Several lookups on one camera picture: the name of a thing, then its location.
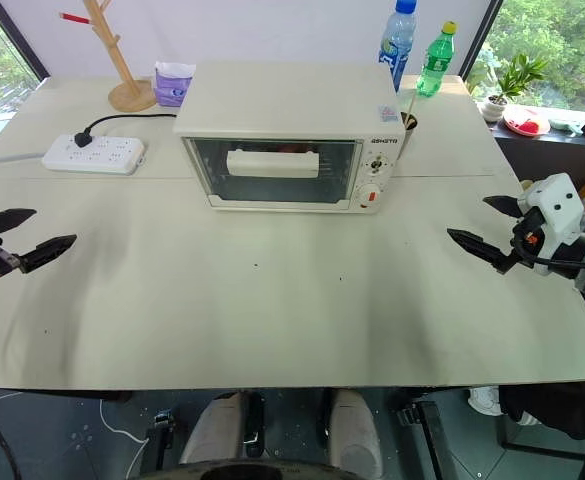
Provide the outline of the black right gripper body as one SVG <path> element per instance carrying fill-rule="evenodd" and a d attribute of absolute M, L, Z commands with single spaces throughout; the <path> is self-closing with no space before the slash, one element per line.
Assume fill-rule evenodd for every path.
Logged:
<path fill-rule="evenodd" d="M 541 210 L 535 206 L 519 218 L 513 227 L 513 238 L 510 241 L 512 252 L 525 266 L 535 265 L 534 259 L 544 242 L 544 233 L 541 229 L 544 224 L 545 218 Z"/>

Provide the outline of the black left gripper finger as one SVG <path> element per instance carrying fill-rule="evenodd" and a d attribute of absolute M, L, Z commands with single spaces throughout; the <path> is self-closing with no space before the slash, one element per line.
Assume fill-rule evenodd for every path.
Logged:
<path fill-rule="evenodd" d="M 0 212 L 0 234 L 18 227 L 37 213 L 29 208 L 11 208 Z"/>
<path fill-rule="evenodd" d="M 51 238 L 35 247 L 34 250 L 19 257 L 19 268 L 22 273 L 32 271 L 56 260 L 69 250 L 77 240 L 75 234 Z"/>

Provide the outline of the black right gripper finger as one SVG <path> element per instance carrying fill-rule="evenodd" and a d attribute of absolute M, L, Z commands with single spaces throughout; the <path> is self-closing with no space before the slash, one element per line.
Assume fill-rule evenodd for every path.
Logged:
<path fill-rule="evenodd" d="M 465 252 L 487 262 L 501 274 L 507 273 L 516 264 L 514 252 L 505 255 L 499 248 L 488 244 L 478 235 L 453 228 L 448 228 L 447 233 Z"/>
<path fill-rule="evenodd" d="M 483 198 L 483 202 L 498 212 L 512 218 L 521 218 L 523 213 L 516 198 L 507 195 L 494 195 Z"/>

